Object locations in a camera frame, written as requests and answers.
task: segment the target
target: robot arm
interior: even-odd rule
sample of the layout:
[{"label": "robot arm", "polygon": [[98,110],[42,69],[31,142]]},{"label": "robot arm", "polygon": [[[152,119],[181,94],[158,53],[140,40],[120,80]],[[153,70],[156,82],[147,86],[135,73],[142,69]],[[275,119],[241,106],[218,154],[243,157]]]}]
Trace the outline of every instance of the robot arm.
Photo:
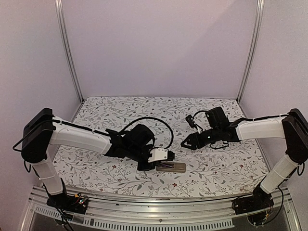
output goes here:
[{"label": "robot arm", "polygon": [[24,128],[22,158],[34,168],[49,196],[48,205],[57,209],[85,213],[87,198],[66,194],[65,185],[56,173],[47,148],[51,145],[67,145],[98,152],[105,156],[128,157],[138,162],[139,171],[154,169],[160,161],[174,160],[174,153],[163,148],[154,148],[154,134],[145,125],[138,124],[130,131],[107,133],[83,127],[54,116],[49,108],[39,112]]},{"label": "robot arm", "polygon": [[[258,138],[283,138],[286,141],[285,155],[273,170],[258,184],[251,197],[234,200],[236,214],[247,213],[273,206],[271,193],[308,159],[308,122],[298,109],[286,115],[268,116],[256,119],[241,118],[229,122],[221,107],[205,112],[211,129],[190,134],[182,147],[196,150],[217,141],[239,142]],[[186,117],[192,128],[198,126],[190,115]]]}]

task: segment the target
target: patterned fabric surface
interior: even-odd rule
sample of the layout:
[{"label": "patterned fabric surface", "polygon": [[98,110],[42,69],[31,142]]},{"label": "patterned fabric surface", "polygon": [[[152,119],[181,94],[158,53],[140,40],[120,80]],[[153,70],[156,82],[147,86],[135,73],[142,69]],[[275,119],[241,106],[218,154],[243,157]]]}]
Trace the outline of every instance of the patterned fabric surface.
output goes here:
[{"label": "patterned fabric surface", "polygon": [[[54,166],[66,185],[102,192],[155,197],[213,197],[251,192],[268,173],[255,140],[230,143],[220,150],[207,146],[191,151],[180,146],[187,135],[196,132],[185,121],[186,115],[217,106],[222,106],[230,121],[243,117],[235,100],[90,97],[75,123],[120,131],[139,117],[160,118],[174,131],[175,139],[170,149],[176,154],[175,161],[186,163],[186,173],[138,172],[137,163],[127,158],[105,157],[67,146],[60,147]],[[196,121],[209,129],[205,114],[198,114]],[[170,133],[163,124],[152,120],[141,122],[154,132],[156,146],[168,145]]]}]

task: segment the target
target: metal pole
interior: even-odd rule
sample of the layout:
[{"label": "metal pole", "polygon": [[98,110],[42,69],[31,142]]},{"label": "metal pole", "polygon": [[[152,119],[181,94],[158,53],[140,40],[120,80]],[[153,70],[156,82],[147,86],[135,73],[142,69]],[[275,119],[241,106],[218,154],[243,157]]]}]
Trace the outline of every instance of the metal pole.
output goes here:
[{"label": "metal pole", "polygon": [[77,94],[77,97],[79,101],[82,103],[84,101],[84,98],[82,96],[80,84],[77,78],[74,62],[73,62],[73,57],[71,53],[71,49],[69,46],[68,42],[68,37],[67,37],[67,31],[66,31],[66,26],[65,26],[65,21],[64,21],[64,12],[63,12],[63,6],[62,6],[62,0],[55,0],[56,4],[56,11],[57,11],[57,17],[58,17],[58,23],[60,27],[60,33],[61,33],[61,38],[63,42],[63,47],[66,55],[66,60],[68,64],[69,71],[71,73],[72,81],[74,84],[74,88]]},{"label": "metal pole", "polygon": [[240,90],[239,90],[239,92],[237,94],[237,98],[236,98],[236,100],[239,104],[241,103],[243,95],[244,95],[244,91],[245,91],[245,88],[246,88],[246,85],[247,85],[247,82],[248,82],[249,73],[250,73],[250,70],[251,70],[252,62],[253,62],[256,47],[257,47],[257,41],[258,41],[259,32],[260,32],[260,28],[261,28],[261,22],[262,22],[263,7],[264,7],[264,0],[258,0],[256,19],[255,19],[255,27],[254,27],[254,31],[253,31],[251,44],[250,44],[249,55],[248,55],[248,59],[247,59],[247,62],[246,62],[245,71],[244,71],[243,79],[242,79],[242,82],[241,82]]}]

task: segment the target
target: vent grille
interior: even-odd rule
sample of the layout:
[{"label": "vent grille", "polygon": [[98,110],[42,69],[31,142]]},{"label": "vent grille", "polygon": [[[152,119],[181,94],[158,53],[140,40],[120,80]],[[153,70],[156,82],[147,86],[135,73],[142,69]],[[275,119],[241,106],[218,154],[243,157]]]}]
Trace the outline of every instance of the vent grille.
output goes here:
[{"label": "vent grille", "polygon": [[[61,219],[61,215],[53,208],[46,208],[36,205],[35,211],[39,214],[50,218]],[[105,231],[215,231],[233,228],[232,219],[220,221],[205,222],[198,224],[173,224],[173,225],[139,225],[109,222],[96,218],[84,218],[83,224],[76,223],[87,227],[102,229]]]}]

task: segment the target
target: white wall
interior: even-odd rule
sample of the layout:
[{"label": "white wall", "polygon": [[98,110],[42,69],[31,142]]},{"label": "white wall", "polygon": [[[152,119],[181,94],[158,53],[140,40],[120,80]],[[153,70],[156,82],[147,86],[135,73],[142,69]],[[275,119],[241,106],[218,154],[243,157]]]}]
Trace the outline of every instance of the white wall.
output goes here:
[{"label": "white wall", "polygon": [[65,0],[85,97],[236,98],[256,0]]},{"label": "white wall", "polygon": [[13,144],[42,108],[71,119],[78,106],[53,0],[1,1],[0,77],[0,227],[15,231],[36,178]]},{"label": "white wall", "polygon": [[[265,1],[261,33],[242,106],[248,116],[298,108],[308,119],[308,1]],[[270,165],[284,140],[261,140]],[[308,171],[287,182],[302,229],[308,231]]]}]

